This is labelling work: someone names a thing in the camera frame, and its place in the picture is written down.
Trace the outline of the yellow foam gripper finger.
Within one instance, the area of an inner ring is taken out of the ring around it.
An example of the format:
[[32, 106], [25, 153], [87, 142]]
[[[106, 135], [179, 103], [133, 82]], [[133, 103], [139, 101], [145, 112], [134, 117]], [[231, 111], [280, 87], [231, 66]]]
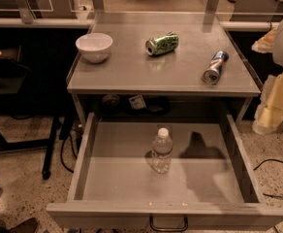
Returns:
[[276, 28], [271, 29], [268, 33], [256, 41], [251, 50], [259, 53], [272, 53]]
[[283, 122], [283, 73], [274, 77], [269, 75], [264, 83], [261, 103], [255, 113], [252, 129], [255, 133], [266, 135], [274, 132]]

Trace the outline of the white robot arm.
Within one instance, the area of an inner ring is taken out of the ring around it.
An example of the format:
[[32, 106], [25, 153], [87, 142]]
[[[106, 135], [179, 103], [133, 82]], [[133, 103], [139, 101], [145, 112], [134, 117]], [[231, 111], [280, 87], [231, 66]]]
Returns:
[[[271, 53], [273, 61], [283, 67], [283, 19], [276, 28], [256, 41], [252, 50]], [[277, 77], [267, 77], [260, 99], [252, 129], [257, 134], [266, 135], [283, 122], [283, 72]]]

